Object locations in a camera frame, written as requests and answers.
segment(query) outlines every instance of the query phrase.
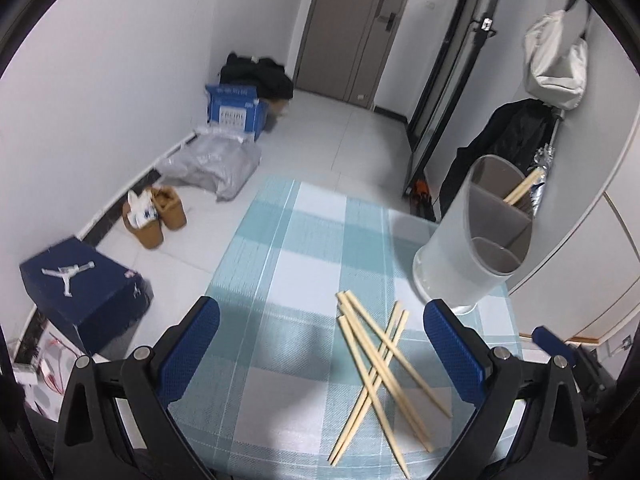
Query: black jacket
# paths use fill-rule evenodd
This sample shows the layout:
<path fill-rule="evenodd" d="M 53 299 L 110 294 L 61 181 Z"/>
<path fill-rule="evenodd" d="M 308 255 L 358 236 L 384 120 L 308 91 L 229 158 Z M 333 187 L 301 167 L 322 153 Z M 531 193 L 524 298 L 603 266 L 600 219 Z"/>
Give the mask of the black jacket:
<path fill-rule="evenodd" d="M 293 97 L 293 82 L 284 73 L 284 67 L 270 57 L 261 57 L 254 63 L 250 57 L 232 52 L 220 71 L 220 84 L 255 86 L 262 99 Z"/>
<path fill-rule="evenodd" d="M 537 99 L 524 99 L 498 108 L 484 130 L 466 148 L 458 148 L 440 187 L 442 216 L 477 158 L 498 155 L 526 174 L 538 148 L 551 140 L 554 123 L 553 108 Z"/>

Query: chopstick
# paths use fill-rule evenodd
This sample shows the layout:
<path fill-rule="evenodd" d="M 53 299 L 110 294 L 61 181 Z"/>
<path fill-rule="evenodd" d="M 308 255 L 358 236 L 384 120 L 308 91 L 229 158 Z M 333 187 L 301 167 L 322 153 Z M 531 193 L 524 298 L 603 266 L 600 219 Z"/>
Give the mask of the chopstick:
<path fill-rule="evenodd" d="M 420 416 L 418 416 L 411 401 L 407 398 L 406 394 L 400 387 L 398 380 L 396 380 L 389 368 L 385 365 L 384 361 L 380 358 L 380 355 L 376 352 L 375 346 L 373 346 L 373 343 L 365 332 L 364 327 L 360 324 L 360 321 L 356 317 L 348 298 L 342 292 L 339 292 L 337 296 L 340 300 L 340 310 L 349 321 L 351 330 L 362 346 L 367 359 L 369 359 L 371 364 L 376 367 L 376 371 L 382 377 L 382 382 L 385 383 L 386 389 L 394 398 L 396 404 L 398 405 L 398 408 L 400 408 L 400 411 L 404 415 L 404 418 L 407 420 L 409 426 L 414 431 L 415 436 L 424 446 L 424 449 L 426 449 L 428 452 L 433 452 L 433 446 L 426 436 L 427 431 L 424 427 L 424 424 L 422 423 L 422 419 L 420 418 Z M 389 343 L 393 345 L 391 339 L 389 339 L 388 337 L 386 339 L 386 345 L 391 348 L 391 346 L 389 345 Z"/>
<path fill-rule="evenodd" d="M 342 295 L 346 296 L 350 300 L 350 302 L 353 305 L 353 307 L 362 316 L 362 319 L 364 319 L 364 321 L 367 322 L 367 324 L 371 327 L 373 332 L 375 332 L 376 335 L 382 340 L 382 342 L 384 342 L 386 344 L 386 346 L 393 353 L 393 355 L 396 357 L 398 362 L 404 367 L 404 369 L 407 371 L 407 373 L 409 375 L 411 375 L 411 377 L 418 384 L 418 386 L 420 386 L 421 389 L 431 398 L 431 400 L 436 404 L 436 406 L 439 407 L 439 409 L 440 409 L 440 411 L 442 413 L 447 415 L 449 418 L 452 418 L 451 411 L 442 402 L 440 402 L 438 400 L 438 398 L 436 397 L 434 391 L 425 382 L 425 380 L 422 377 L 420 377 L 420 374 L 415 370 L 415 368 L 411 365 L 411 363 L 404 356 L 404 354 L 391 341 L 391 339 L 389 339 L 388 336 L 386 336 L 386 334 L 384 332 L 382 332 L 382 329 L 376 323 L 376 320 L 374 320 L 370 316 L 370 314 L 366 311 L 366 309 L 360 304 L 360 302 L 358 301 L 358 298 L 356 298 L 355 295 L 350 290 L 347 290 L 344 293 L 339 292 L 338 294 L 342 294 Z"/>
<path fill-rule="evenodd" d="M 340 324 L 340 328 L 342 330 L 342 333 L 344 334 L 344 339 L 347 342 L 347 346 L 349 347 L 349 351 L 351 352 L 353 361 L 355 362 L 358 373 L 360 374 L 360 378 L 362 379 L 362 384 L 364 384 L 364 387 L 369 393 L 369 399 L 371 399 L 373 403 L 373 410 L 376 412 L 376 416 L 380 421 L 380 426 L 382 426 L 382 431 L 385 433 L 385 437 L 389 443 L 391 452 L 396 457 L 396 461 L 398 462 L 400 469 L 404 473 L 404 476 L 409 478 L 409 470 L 407 469 L 406 462 L 404 461 L 402 452 L 398 447 L 398 443 L 396 442 L 393 431 L 391 431 L 391 426 L 389 425 L 389 421 L 386 418 L 385 410 L 382 408 L 382 404 L 380 403 L 380 400 L 378 399 L 378 396 L 373 389 L 373 385 L 369 380 L 367 369 L 364 365 L 364 362 L 362 361 L 362 356 L 360 355 L 360 351 L 358 350 L 356 341 L 353 338 L 353 332 L 351 331 L 350 324 L 344 316 L 340 316 L 338 318 L 338 323 Z"/>
<path fill-rule="evenodd" d="M 404 310 L 402 312 L 402 316 L 400 317 L 400 322 L 398 323 L 398 329 L 396 330 L 396 335 L 393 338 L 393 342 L 396 344 L 398 343 L 398 341 L 400 341 L 400 337 L 402 335 L 402 332 L 404 331 L 404 326 L 406 325 L 406 320 L 408 319 L 408 317 L 409 317 L 409 312 L 407 310 Z M 393 358 L 393 356 L 394 355 L 391 352 L 387 352 L 385 357 L 386 365 L 388 365 L 391 362 L 391 359 Z M 377 391 L 380 387 L 380 384 L 382 384 L 382 377 L 378 375 L 376 377 L 376 381 L 373 383 L 373 389 Z M 360 399 L 358 399 L 358 402 L 353 407 L 353 411 L 351 412 L 352 414 L 357 413 L 358 416 L 353 421 L 353 424 L 349 427 L 348 434 L 343 439 L 341 443 L 341 447 L 335 448 L 337 450 L 337 453 L 334 455 L 334 458 L 331 459 L 331 457 L 329 457 L 330 459 L 329 462 L 331 463 L 331 465 L 336 465 L 344 455 L 344 452 L 347 451 L 349 444 L 351 443 L 353 437 L 358 431 L 358 428 L 360 427 L 362 421 L 364 420 L 364 416 L 367 415 L 367 412 L 369 411 L 369 408 L 371 406 L 371 397 L 368 396 L 366 389 L 363 388 L 362 391 L 364 392 L 364 396 L 361 395 L 361 397 L 363 397 L 362 403 L 358 405 L 360 403 Z"/>
<path fill-rule="evenodd" d="M 526 195 L 531 186 L 533 186 L 533 183 L 536 181 L 536 179 L 543 173 L 545 173 L 545 171 L 542 170 L 542 168 L 536 168 L 535 170 L 533 170 L 531 173 L 529 173 L 529 176 L 527 176 L 513 189 L 513 191 L 511 191 L 507 195 L 504 201 L 509 205 L 514 205 L 518 200 Z"/>
<path fill-rule="evenodd" d="M 394 305 L 394 309 L 391 311 L 391 317 L 389 318 L 389 323 L 386 326 L 386 332 L 385 333 L 387 335 L 389 335 L 389 336 L 391 336 L 391 334 L 393 333 L 394 326 L 396 325 L 396 322 L 398 321 L 398 317 L 401 314 L 400 311 L 401 311 L 401 303 L 399 301 L 396 301 L 396 304 Z M 378 353 L 382 357 L 384 357 L 385 352 L 386 352 L 386 345 L 384 343 L 380 343 L 380 348 L 378 349 Z M 376 380 L 376 383 L 374 384 L 374 388 L 377 391 L 378 388 L 380 387 L 380 382 L 381 382 L 382 379 L 380 379 L 379 377 L 376 378 L 376 376 L 377 376 L 376 369 L 372 366 L 371 370 L 369 371 L 369 380 L 371 380 L 371 381 Z M 349 415 L 349 418 L 347 419 L 347 422 L 345 422 L 344 427 L 342 428 L 342 432 L 340 433 L 340 436 L 338 437 L 338 440 L 336 441 L 336 443 L 334 445 L 334 448 L 333 448 L 333 450 L 331 452 L 331 455 L 329 455 L 329 462 L 330 463 L 332 463 L 334 461 L 334 458 L 336 457 L 336 455 L 340 451 L 340 448 L 342 447 L 342 444 L 347 439 L 348 434 L 350 433 L 351 427 L 354 425 L 354 422 L 356 421 L 356 418 L 357 418 L 358 414 L 360 413 L 360 409 L 362 408 L 362 405 L 365 403 L 365 400 L 367 399 L 367 395 L 368 395 L 367 389 L 363 386 L 362 390 L 360 391 L 360 395 L 358 396 L 358 400 L 356 401 L 355 406 L 351 410 L 351 414 Z"/>

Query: navy shoe box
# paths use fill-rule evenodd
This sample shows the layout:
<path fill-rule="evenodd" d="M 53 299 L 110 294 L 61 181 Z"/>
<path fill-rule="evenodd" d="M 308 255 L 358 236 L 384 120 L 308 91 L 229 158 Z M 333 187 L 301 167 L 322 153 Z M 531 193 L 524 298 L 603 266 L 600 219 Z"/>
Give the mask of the navy shoe box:
<path fill-rule="evenodd" d="M 71 296 L 63 278 L 43 272 L 73 273 L 74 266 L 84 270 L 69 279 Z M 21 263 L 20 273 L 38 309 L 89 355 L 124 334 L 149 306 L 140 274 L 74 237 Z"/>

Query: label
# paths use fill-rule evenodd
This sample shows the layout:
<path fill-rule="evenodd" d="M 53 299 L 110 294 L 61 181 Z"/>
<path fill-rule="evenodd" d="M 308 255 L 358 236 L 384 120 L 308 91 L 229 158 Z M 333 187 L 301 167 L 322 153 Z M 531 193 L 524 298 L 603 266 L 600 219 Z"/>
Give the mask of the label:
<path fill-rule="evenodd" d="M 244 131 L 244 125 L 246 124 L 246 109 L 235 106 L 221 106 L 220 113 L 218 115 L 218 122 L 225 126 L 229 126 L 234 130 Z"/>

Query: tablecloth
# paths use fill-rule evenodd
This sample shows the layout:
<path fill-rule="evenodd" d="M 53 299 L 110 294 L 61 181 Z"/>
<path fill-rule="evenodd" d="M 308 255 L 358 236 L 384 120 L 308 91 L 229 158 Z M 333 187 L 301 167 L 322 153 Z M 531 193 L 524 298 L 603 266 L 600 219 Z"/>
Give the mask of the tablecloth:
<path fill-rule="evenodd" d="M 433 471 L 473 412 L 425 336 L 424 304 L 412 286 L 414 254 L 435 228 L 309 184 L 267 181 L 207 290 L 220 304 L 218 333 L 169 408 L 208 467 L 246 480 L 403 478 L 373 410 L 338 466 L 326 460 L 362 387 L 335 322 L 334 294 L 351 289 L 381 326 L 395 300 L 411 312 L 399 347 L 453 419 L 395 361 L 392 370 L 437 450 L 425 452 L 384 388 L 379 396 L 412 477 Z M 490 347 L 522 355 L 504 286 L 460 319 Z M 497 454 L 516 425 L 513 417 Z"/>

